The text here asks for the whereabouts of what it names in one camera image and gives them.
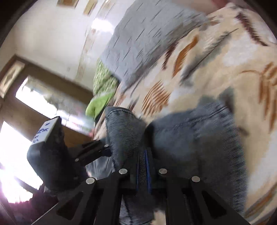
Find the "grey washed denim pants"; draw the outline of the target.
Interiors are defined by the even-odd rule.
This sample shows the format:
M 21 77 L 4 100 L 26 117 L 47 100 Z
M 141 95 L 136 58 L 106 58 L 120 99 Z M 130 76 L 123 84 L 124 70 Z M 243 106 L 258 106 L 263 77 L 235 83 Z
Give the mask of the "grey washed denim pants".
M 120 224 L 150 224 L 157 204 L 147 191 L 146 149 L 162 167 L 179 178 L 200 177 L 237 213 L 243 214 L 247 198 L 244 150 L 233 115 L 220 101 L 198 104 L 185 112 L 169 114 L 146 124 L 131 111 L 107 107 L 106 142 L 111 157 L 87 165 L 97 179 L 119 170 L 127 158 L 140 154 L 138 193 L 124 197 Z

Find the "wooden stained glass door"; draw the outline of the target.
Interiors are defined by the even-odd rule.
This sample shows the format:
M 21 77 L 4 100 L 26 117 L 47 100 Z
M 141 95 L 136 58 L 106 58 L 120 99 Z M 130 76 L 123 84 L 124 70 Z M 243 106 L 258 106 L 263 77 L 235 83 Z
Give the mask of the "wooden stained glass door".
M 91 91 L 18 56 L 1 69 L 1 185 L 10 203 L 31 198 L 24 181 L 42 184 L 27 161 L 27 151 L 39 128 L 60 117 L 65 143 L 73 147 L 92 138 L 94 121 L 85 115 Z

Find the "green patterned folded blanket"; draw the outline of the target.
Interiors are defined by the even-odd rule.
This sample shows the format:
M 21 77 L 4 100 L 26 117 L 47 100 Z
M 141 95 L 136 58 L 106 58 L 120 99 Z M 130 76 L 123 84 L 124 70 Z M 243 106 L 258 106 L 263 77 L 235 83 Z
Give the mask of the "green patterned folded blanket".
M 86 116 L 91 117 L 96 122 L 105 106 L 113 98 L 118 85 L 118 79 L 98 59 L 95 76 L 93 78 L 93 97 L 87 105 Z

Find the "leaf print bed blanket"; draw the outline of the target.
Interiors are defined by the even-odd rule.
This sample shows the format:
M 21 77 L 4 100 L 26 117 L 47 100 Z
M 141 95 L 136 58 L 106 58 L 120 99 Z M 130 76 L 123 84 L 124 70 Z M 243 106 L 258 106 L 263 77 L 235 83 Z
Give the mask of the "leaf print bed blanket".
M 220 94 L 234 103 L 244 148 L 245 218 L 265 224 L 276 209 L 276 39 L 258 14 L 234 4 L 213 12 L 144 77 L 121 83 L 115 105 L 133 103 L 151 122 Z

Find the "grey quilted pillow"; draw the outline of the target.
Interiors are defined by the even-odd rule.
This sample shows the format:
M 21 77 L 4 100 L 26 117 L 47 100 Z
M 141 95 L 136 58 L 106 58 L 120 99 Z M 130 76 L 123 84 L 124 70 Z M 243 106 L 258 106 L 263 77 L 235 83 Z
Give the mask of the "grey quilted pillow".
M 134 1 L 100 59 L 128 89 L 178 39 L 203 25 L 207 16 L 171 1 Z

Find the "beige wall switch plate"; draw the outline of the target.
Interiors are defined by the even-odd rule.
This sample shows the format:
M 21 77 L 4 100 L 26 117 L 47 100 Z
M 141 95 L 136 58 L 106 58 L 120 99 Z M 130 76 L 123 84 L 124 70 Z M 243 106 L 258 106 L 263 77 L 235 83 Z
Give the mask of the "beige wall switch plate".
M 78 0 L 58 0 L 57 5 L 75 8 L 77 6 L 78 2 L 79 2 Z M 95 0 L 87 1 L 87 4 L 86 4 L 86 7 L 84 8 L 83 14 L 90 15 L 91 12 L 96 7 L 97 3 L 98 3 L 98 1 L 95 1 Z

